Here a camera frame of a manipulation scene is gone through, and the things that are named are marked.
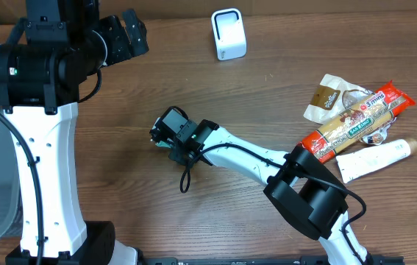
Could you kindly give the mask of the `brown white snack bag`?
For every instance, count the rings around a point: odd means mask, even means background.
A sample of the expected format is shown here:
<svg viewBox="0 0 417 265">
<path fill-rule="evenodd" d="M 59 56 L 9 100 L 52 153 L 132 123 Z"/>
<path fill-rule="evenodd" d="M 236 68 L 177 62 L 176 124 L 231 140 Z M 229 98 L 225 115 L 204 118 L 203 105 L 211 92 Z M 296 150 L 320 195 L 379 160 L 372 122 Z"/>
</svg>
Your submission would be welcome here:
<svg viewBox="0 0 417 265">
<path fill-rule="evenodd" d="M 327 124 L 346 109 L 373 93 L 359 85 L 347 82 L 341 77 L 325 74 L 303 116 L 315 123 Z M 395 120 L 396 118 L 392 118 L 377 129 L 360 136 L 358 140 L 349 141 L 348 146 L 357 141 L 368 145 L 380 145 L 388 137 L 388 128 Z"/>
</svg>

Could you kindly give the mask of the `white Pantene tube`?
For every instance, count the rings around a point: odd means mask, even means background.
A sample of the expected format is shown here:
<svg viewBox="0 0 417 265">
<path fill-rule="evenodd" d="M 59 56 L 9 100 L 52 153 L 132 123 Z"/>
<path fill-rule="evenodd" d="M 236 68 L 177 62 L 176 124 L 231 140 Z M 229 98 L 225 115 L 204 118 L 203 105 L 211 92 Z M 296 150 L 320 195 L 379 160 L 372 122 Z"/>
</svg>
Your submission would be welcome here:
<svg viewBox="0 0 417 265">
<path fill-rule="evenodd" d="M 398 139 L 379 146 L 367 147 L 346 155 L 338 155 L 339 172 L 345 183 L 379 171 L 417 153 L 417 140 Z"/>
</svg>

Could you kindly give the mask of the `red San Remo spaghetti pack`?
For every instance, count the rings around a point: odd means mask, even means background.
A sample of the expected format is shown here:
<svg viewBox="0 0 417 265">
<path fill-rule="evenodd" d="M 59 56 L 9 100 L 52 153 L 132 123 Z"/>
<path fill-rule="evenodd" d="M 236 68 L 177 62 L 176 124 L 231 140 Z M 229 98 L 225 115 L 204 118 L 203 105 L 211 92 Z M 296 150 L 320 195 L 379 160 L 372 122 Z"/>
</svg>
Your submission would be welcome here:
<svg viewBox="0 0 417 265">
<path fill-rule="evenodd" d="M 389 82 L 314 130 L 299 142 L 299 146 L 321 163 L 326 163 L 414 104 L 410 96 Z"/>
</svg>

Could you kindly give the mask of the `teal wipes packet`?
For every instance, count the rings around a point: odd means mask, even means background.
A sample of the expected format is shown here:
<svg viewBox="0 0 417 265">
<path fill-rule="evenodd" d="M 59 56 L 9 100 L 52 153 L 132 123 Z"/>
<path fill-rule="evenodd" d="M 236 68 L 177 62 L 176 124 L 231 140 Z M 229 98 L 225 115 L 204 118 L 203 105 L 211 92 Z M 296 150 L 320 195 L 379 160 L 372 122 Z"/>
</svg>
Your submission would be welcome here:
<svg viewBox="0 0 417 265">
<path fill-rule="evenodd" d="M 165 141 L 158 141 L 158 142 L 155 143 L 155 145 L 158 146 L 158 147 L 163 147 L 163 148 L 168 148 L 168 149 L 172 148 L 172 146 Z"/>
</svg>

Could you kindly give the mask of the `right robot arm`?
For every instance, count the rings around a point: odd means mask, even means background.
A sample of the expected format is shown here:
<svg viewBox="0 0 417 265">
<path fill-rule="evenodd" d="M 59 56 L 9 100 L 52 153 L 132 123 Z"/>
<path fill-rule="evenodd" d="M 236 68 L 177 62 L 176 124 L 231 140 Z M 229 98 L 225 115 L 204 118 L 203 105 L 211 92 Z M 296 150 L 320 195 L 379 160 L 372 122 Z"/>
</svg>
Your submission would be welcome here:
<svg viewBox="0 0 417 265">
<path fill-rule="evenodd" d="M 170 158 L 185 166 L 179 184 L 182 193 L 188 191 L 190 171 L 198 162 L 231 169 L 258 182 L 291 227 L 320 242 L 330 264 L 374 263 L 351 228 L 365 212 L 350 216 L 346 198 L 363 207 L 365 202 L 302 146 L 292 152 L 266 149 L 208 120 L 164 121 L 160 129 L 171 148 Z"/>
</svg>

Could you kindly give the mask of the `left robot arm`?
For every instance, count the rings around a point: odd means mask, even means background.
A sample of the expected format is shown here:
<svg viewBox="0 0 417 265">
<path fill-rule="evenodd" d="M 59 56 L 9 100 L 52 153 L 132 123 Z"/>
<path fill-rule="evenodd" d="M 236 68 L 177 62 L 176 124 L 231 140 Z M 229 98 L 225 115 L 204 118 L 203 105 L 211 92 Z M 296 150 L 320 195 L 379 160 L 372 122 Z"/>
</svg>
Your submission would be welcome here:
<svg viewBox="0 0 417 265">
<path fill-rule="evenodd" d="M 0 121 L 10 130 L 23 209 L 7 264 L 137 265 L 110 221 L 86 221 L 76 184 L 80 85 L 104 67 L 147 53 L 134 10 L 101 18 L 97 1 L 28 1 L 0 45 Z"/>
</svg>

